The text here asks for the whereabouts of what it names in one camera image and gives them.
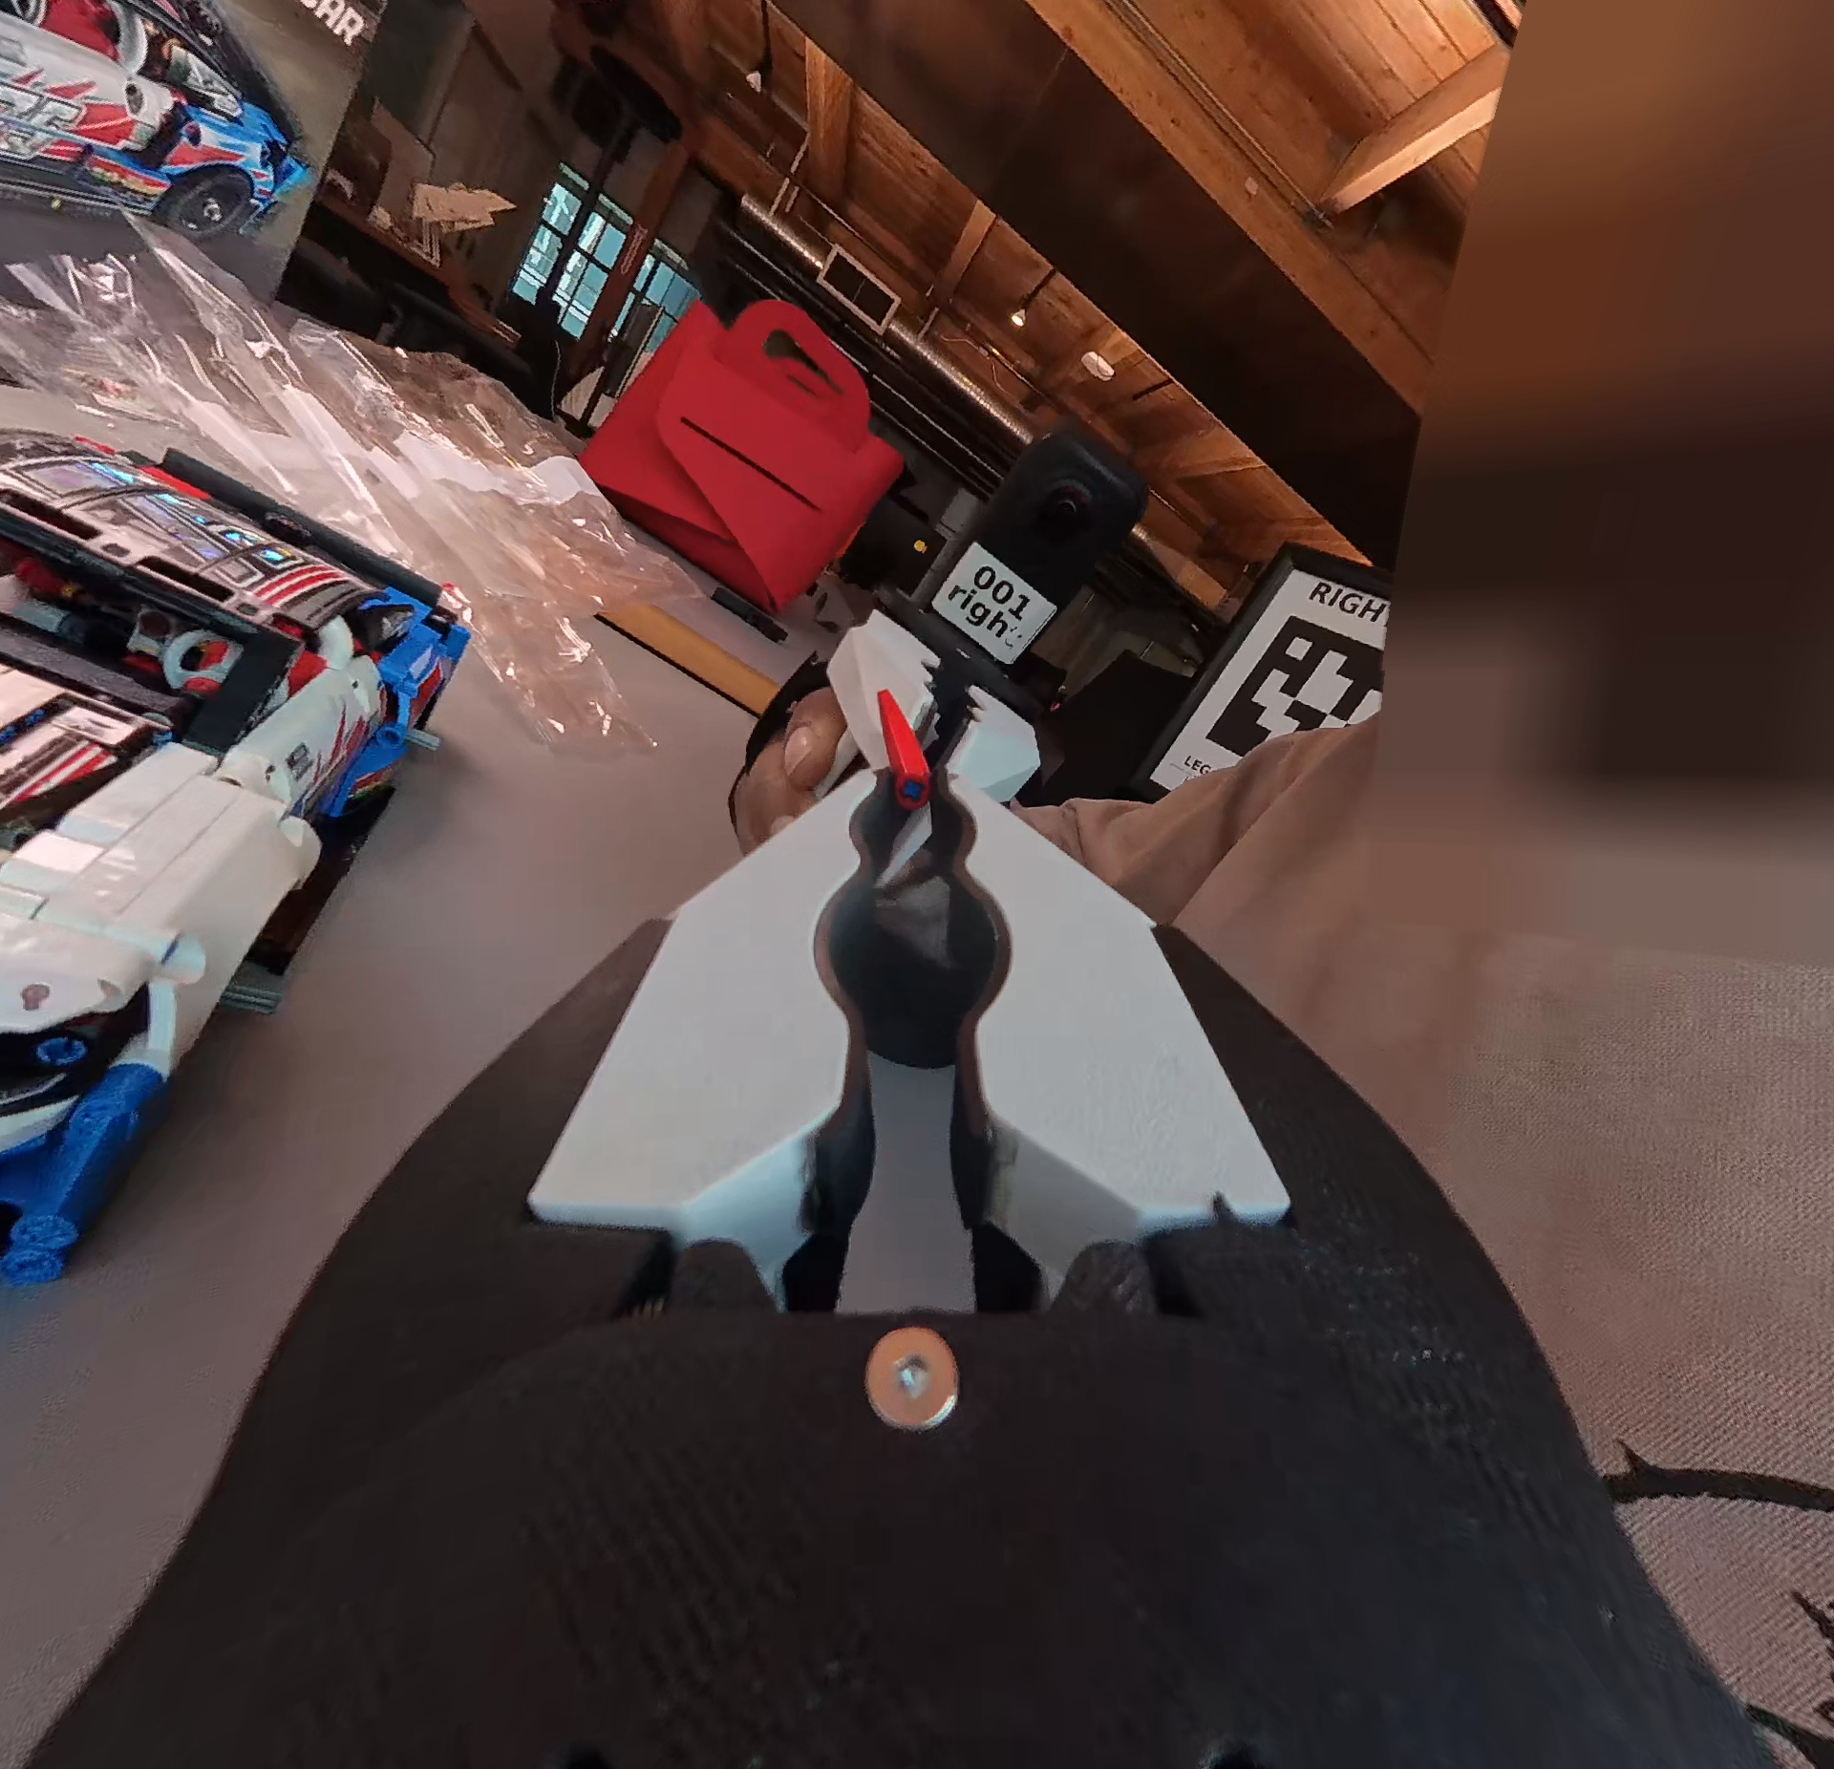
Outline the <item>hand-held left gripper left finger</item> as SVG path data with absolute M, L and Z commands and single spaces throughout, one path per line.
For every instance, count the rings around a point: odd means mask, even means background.
M 729 1244 L 834 1313 L 876 1170 L 868 1039 L 832 934 L 872 892 L 856 773 L 675 912 L 526 1196 L 552 1228 Z

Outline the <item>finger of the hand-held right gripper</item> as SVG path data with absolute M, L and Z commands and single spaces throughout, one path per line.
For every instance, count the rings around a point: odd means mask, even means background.
M 965 700 L 959 721 L 945 733 L 937 767 L 953 787 L 1009 805 L 1040 769 L 1034 727 L 997 700 Z
M 848 733 L 828 781 L 862 763 L 886 773 L 878 694 L 890 690 L 927 753 L 941 656 L 897 624 L 862 624 L 848 632 L 828 664 L 830 686 L 842 705 Z

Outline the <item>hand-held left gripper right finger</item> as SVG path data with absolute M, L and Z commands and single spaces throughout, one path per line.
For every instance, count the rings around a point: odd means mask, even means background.
M 1092 1247 L 1284 1222 L 1290 1192 L 1152 920 L 957 777 L 933 787 L 929 850 L 975 1309 L 1038 1309 Z

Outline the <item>person's right forearm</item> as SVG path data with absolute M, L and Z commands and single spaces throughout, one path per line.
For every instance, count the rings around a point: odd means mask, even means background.
M 1273 960 L 1366 938 L 1443 938 L 1378 884 L 1382 715 L 1269 741 L 1157 803 L 1011 809 L 1153 924 Z

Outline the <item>grey desk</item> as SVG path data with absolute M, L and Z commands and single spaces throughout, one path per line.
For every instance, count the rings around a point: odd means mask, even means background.
M 4 1766 L 104 1664 L 302 1299 L 518 1037 L 739 860 L 755 719 L 635 654 L 649 753 L 546 749 L 471 658 L 268 1015 L 215 1011 L 56 1281 L 4 1285 Z

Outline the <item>person's right hand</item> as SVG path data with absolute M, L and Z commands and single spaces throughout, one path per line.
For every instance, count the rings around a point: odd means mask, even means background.
M 766 703 L 729 795 L 739 852 L 810 813 L 836 769 L 848 723 L 826 666 L 810 662 Z

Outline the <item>framed marker sign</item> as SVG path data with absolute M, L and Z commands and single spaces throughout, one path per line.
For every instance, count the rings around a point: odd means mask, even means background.
M 1161 799 L 1253 749 L 1374 717 L 1384 700 L 1392 582 L 1378 568 L 1284 547 L 1152 743 L 1128 795 Z

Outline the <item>toy brick race car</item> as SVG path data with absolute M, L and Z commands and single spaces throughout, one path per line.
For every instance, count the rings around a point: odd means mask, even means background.
M 4 428 L 4 1283 L 58 1279 L 471 646 L 457 592 L 181 453 Z

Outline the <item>pile of clear plastic bags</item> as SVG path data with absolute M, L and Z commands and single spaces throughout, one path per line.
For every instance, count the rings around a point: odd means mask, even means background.
M 2 269 L 4 384 L 52 429 L 189 455 L 457 592 L 471 658 L 524 731 L 574 757 L 649 753 L 590 626 L 685 596 L 568 439 L 447 354 L 256 302 L 191 245 Z

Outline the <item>toy car set box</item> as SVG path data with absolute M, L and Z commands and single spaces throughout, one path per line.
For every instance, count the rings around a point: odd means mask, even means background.
M 268 298 L 387 0 L 2 0 L 4 263 L 181 237 Z

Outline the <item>metal air duct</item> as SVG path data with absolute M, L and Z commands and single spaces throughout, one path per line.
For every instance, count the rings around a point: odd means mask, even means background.
M 778 245 L 800 269 L 806 269 L 818 296 L 834 306 L 838 314 L 854 318 L 860 328 L 897 358 L 927 370 L 931 378 L 949 386 L 1017 445 L 1026 447 L 1042 435 L 1040 428 L 1028 422 L 1017 406 L 1007 404 L 997 392 L 975 382 L 921 328 L 911 326 L 901 314 L 899 298 L 846 249 L 814 245 L 753 195 L 741 197 L 739 219 L 772 245 Z

